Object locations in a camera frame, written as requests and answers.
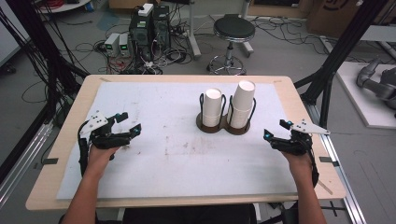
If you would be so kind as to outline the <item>small white box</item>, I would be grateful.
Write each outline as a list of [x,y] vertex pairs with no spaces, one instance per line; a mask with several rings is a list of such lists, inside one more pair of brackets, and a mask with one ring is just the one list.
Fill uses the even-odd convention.
[[147,17],[153,8],[154,8],[154,5],[152,5],[150,3],[146,3],[142,6],[141,9],[138,10],[138,15]]

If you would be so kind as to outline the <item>grey power supply unit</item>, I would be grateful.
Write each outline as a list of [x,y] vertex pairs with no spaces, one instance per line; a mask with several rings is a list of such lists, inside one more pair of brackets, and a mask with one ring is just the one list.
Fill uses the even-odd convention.
[[111,34],[105,41],[106,52],[109,57],[116,57],[120,52],[120,35]]
[[120,34],[119,46],[120,46],[120,55],[122,57],[131,56],[130,42],[127,34]]

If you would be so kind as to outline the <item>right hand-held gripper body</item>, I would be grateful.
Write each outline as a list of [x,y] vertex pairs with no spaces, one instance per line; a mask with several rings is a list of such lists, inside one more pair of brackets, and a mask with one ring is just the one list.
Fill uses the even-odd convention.
[[274,137],[275,142],[271,145],[271,147],[292,155],[304,155],[306,152],[312,149],[312,133],[331,133],[330,131],[305,119],[302,119],[297,123],[293,123],[289,131],[290,139]]

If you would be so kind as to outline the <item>person's left hand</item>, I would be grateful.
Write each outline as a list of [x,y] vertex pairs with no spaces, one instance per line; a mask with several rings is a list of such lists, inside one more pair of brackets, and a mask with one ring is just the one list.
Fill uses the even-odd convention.
[[118,148],[100,149],[95,145],[91,145],[88,159],[88,166],[85,176],[101,178],[110,161],[110,157],[117,152]]

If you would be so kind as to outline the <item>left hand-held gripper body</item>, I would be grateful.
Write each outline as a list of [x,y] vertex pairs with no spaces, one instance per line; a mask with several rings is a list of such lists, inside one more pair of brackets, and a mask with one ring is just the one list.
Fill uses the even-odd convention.
[[100,111],[97,111],[81,125],[78,135],[88,133],[91,142],[100,149],[129,145],[131,139],[125,137],[126,133],[112,132],[112,126],[115,124],[112,117],[106,118]]

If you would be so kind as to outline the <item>person's right hand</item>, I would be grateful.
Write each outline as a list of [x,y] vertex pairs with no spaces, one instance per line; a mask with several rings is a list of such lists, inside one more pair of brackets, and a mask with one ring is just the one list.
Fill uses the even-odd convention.
[[303,179],[311,176],[312,163],[307,154],[296,156],[283,152],[283,156],[289,163],[290,172],[294,179]]

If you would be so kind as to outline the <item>light wooden table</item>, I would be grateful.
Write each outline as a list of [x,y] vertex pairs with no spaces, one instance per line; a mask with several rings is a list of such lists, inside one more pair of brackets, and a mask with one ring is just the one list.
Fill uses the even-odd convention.
[[[88,119],[92,103],[101,84],[107,82],[166,82],[166,83],[208,83],[210,88],[218,88],[225,95],[234,94],[239,77],[234,76],[149,76],[149,75],[91,75],[87,77],[73,103],[60,133],[55,140],[50,158],[59,158],[57,164],[44,165],[35,186],[26,202],[29,210],[65,209],[70,204],[78,183],[81,179],[79,170],[78,128]],[[308,119],[299,94],[289,77],[252,76],[250,81],[256,87],[259,84],[272,84],[281,100],[285,111],[284,120],[294,123]],[[206,197],[176,197],[176,198],[122,198],[102,199],[101,207],[143,207],[166,205],[198,205],[219,203],[258,203],[293,201],[297,197],[296,188],[293,193],[269,195],[230,195]]]

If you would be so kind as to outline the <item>black metal frame stand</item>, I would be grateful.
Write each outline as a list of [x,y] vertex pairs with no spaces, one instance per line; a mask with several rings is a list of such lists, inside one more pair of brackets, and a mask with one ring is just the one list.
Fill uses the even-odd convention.
[[307,105],[315,105],[318,97],[322,95],[318,122],[320,127],[326,128],[328,124],[332,80],[337,70],[387,2],[388,0],[363,0],[360,9],[339,37],[323,65],[312,75],[294,83],[296,89],[309,84],[307,90],[301,94],[302,101]]

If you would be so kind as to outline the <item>stack of white paper cups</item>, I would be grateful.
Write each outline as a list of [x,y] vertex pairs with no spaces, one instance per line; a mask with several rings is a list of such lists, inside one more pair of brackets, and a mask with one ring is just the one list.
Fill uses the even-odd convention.
[[241,80],[231,99],[228,124],[235,129],[241,129],[248,123],[256,86],[252,81]]
[[210,88],[205,91],[203,101],[203,124],[206,127],[215,127],[219,124],[222,93],[219,89]]

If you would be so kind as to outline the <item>grey metal stand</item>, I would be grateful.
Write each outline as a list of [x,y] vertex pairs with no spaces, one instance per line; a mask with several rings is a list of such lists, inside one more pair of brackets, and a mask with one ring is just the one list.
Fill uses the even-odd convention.
[[194,4],[195,4],[195,0],[189,0],[189,30],[187,31],[187,34],[188,34],[191,51],[193,54],[193,59],[198,60],[201,58],[202,53],[199,49],[194,34]]

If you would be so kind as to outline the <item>black computer tower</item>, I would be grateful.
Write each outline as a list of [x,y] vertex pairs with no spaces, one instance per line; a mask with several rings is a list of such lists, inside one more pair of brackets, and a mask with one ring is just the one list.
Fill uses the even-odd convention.
[[170,48],[169,6],[156,6],[153,9],[155,39],[160,49]]
[[135,13],[131,19],[129,32],[136,59],[141,61],[151,61],[151,44],[154,38],[153,22],[151,17],[139,16]]

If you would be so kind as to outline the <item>cardboard box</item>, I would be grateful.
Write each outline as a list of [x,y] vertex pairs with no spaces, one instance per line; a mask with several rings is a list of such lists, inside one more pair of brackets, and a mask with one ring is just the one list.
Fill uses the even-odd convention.
[[315,35],[340,37],[364,0],[313,0],[306,30]]

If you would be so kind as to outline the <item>black round stool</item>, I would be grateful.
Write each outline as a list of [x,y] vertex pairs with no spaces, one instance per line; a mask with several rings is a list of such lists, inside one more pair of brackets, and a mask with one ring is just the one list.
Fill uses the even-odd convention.
[[255,27],[246,19],[238,15],[227,14],[215,21],[213,27],[214,35],[228,42],[224,55],[218,55],[211,59],[206,70],[215,75],[243,76],[246,68],[243,62],[233,56],[233,45],[245,44],[255,35]]

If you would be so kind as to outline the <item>person's dark clothing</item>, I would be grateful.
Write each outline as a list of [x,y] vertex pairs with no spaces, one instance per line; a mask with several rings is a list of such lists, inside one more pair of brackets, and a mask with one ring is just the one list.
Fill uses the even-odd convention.
[[122,224],[257,224],[252,203],[128,208]]

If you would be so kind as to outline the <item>aluminium rail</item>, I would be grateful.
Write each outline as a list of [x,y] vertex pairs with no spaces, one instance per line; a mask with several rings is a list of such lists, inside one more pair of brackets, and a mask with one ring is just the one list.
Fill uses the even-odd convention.
[[[327,193],[327,196],[323,196],[323,199],[339,199],[351,224],[367,224],[331,137],[328,134],[314,133],[313,141],[316,160],[319,162],[318,190],[320,193]],[[339,166],[333,167],[331,163],[321,162],[319,157],[331,157],[333,161],[339,162]]]
[[53,130],[53,124],[42,124],[23,148],[22,154],[16,160],[16,163],[6,175],[5,180],[0,184],[0,210],[7,203],[9,197],[27,172],[29,166],[33,163],[38,152],[47,142]]

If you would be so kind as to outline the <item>dark wire cup holder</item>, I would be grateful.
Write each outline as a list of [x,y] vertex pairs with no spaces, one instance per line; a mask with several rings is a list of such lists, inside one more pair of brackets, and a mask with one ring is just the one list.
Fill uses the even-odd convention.
[[200,95],[200,98],[199,98],[200,113],[196,117],[196,126],[198,127],[198,129],[204,133],[217,133],[221,129],[224,129],[225,131],[227,131],[228,133],[233,134],[233,135],[243,135],[243,134],[247,133],[250,128],[250,121],[251,121],[253,114],[255,112],[255,109],[256,109],[256,104],[257,104],[256,99],[253,99],[253,106],[247,112],[247,114],[248,114],[247,122],[245,123],[245,125],[242,128],[235,128],[231,125],[231,122],[233,121],[233,119],[236,116],[236,109],[233,107],[233,105],[230,105],[231,111],[229,113],[225,114],[224,110],[225,110],[225,106],[227,103],[227,99],[224,94],[221,95],[220,99],[221,99],[221,103],[220,103],[221,110],[220,110],[219,122],[215,126],[208,127],[203,124],[205,96],[203,93]]

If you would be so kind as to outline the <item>white floor platform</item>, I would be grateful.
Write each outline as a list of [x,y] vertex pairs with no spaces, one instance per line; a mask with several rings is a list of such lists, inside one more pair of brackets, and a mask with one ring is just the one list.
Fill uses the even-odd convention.
[[337,77],[366,127],[396,130],[396,110],[386,106],[373,92],[357,86],[358,73],[364,66],[366,63],[344,62]]

